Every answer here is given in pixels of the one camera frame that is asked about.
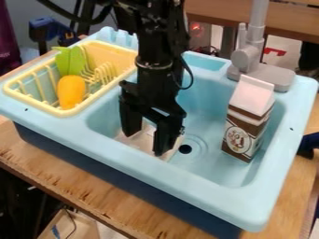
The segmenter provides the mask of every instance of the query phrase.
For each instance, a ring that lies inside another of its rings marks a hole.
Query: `sink drain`
[[[189,145],[182,145],[178,150],[182,153],[182,154],[188,154],[191,152],[193,148]]]

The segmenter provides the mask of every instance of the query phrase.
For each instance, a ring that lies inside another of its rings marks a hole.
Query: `yellow dish rack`
[[[56,89],[61,76],[55,58],[9,80],[4,85],[4,93],[56,117],[70,117],[113,89],[136,69],[135,50],[97,40],[85,41],[78,46],[85,49],[88,65],[94,71],[93,75],[84,77],[86,94],[84,100],[74,108],[60,108]]]

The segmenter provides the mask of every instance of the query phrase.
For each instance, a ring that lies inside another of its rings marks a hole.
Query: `faucet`
[[[260,63],[269,4],[270,0],[254,0],[248,30],[246,23],[239,24],[238,48],[231,54],[232,65],[228,70],[228,78],[239,80],[241,74],[245,74],[274,84],[276,91],[288,91],[295,72]]]

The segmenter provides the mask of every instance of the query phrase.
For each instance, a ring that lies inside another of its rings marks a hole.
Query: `brown and white carton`
[[[274,104],[274,85],[242,75],[229,101],[222,150],[250,162],[262,144]]]

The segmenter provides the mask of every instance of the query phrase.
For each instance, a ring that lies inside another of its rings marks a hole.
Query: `light blue sink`
[[[110,39],[109,31],[104,28],[90,39],[128,44],[126,36]],[[240,228],[261,231],[295,158],[317,82],[296,77],[289,92],[275,94],[264,144],[248,164],[220,150],[227,106],[236,86],[236,82],[226,78],[230,62],[193,52],[187,52],[185,59],[195,83],[191,89],[180,91],[178,103],[187,112],[183,144],[191,146],[192,151],[177,151],[168,162],[114,140],[120,129],[119,87],[80,114],[64,119],[9,98],[1,91],[0,113]]]

